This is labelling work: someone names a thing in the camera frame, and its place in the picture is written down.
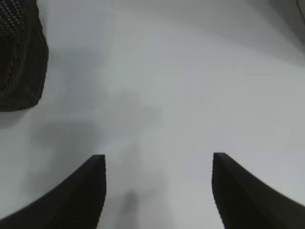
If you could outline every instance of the black mesh bag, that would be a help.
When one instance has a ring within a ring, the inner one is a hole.
[[[0,112],[38,103],[48,57],[36,0],[0,0]]]

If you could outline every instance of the white surface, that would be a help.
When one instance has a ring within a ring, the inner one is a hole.
[[[305,67],[265,1],[41,0],[43,100],[0,115],[0,216],[106,154],[99,228],[221,229],[213,152],[305,204]]]

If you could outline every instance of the black object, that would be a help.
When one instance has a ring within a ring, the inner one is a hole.
[[[213,158],[214,199],[226,229],[304,229],[305,207],[283,196],[225,153]]]
[[[302,15],[303,22],[305,23],[305,1],[304,0],[295,0],[298,10]]]
[[[55,189],[2,219],[0,229],[95,229],[106,196],[105,157],[92,156]]]
[[[36,0],[0,0],[0,111],[38,103],[48,58]]]

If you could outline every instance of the white floor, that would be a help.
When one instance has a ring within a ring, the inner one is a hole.
[[[305,204],[305,57],[262,0],[40,0],[43,99],[0,114],[0,217],[107,156],[101,229],[222,229],[213,152]]]

